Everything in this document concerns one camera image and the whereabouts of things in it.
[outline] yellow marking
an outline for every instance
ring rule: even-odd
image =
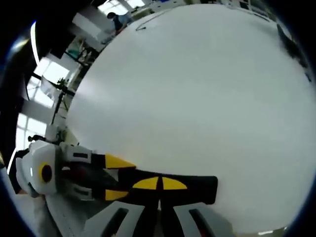
[[[164,190],[187,189],[186,185],[175,179],[163,177],[162,183]]]
[[[127,161],[124,161],[111,154],[105,154],[105,167],[107,169],[118,169],[118,168],[136,167],[136,165],[129,163]]]
[[[123,198],[128,194],[128,192],[124,191],[115,191],[115,190],[105,190],[105,200],[106,201],[113,201],[119,198]]]
[[[157,188],[158,177],[143,179],[136,184],[134,184],[133,188],[136,189],[151,189],[155,190]]]
[[[44,168],[45,165],[49,165],[49,164],[48,164],[47,162],[44,162],[44,163],[42,163],[42,164],[39,166],[39,179],[40,179],[40,181],[41,181],[42,183],[46,183],[46,182],[44,181],[42,175],[41,175],[41,172],[42,172],[42,170],[43,170],[43,168]]]

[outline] white curved surface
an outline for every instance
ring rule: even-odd
[[[274,23],[222,5],[179,7],[124,30],[74,97],[81,145],[139,169],[219,179],[235,232],[288,225],[316,167],[316,96]]]

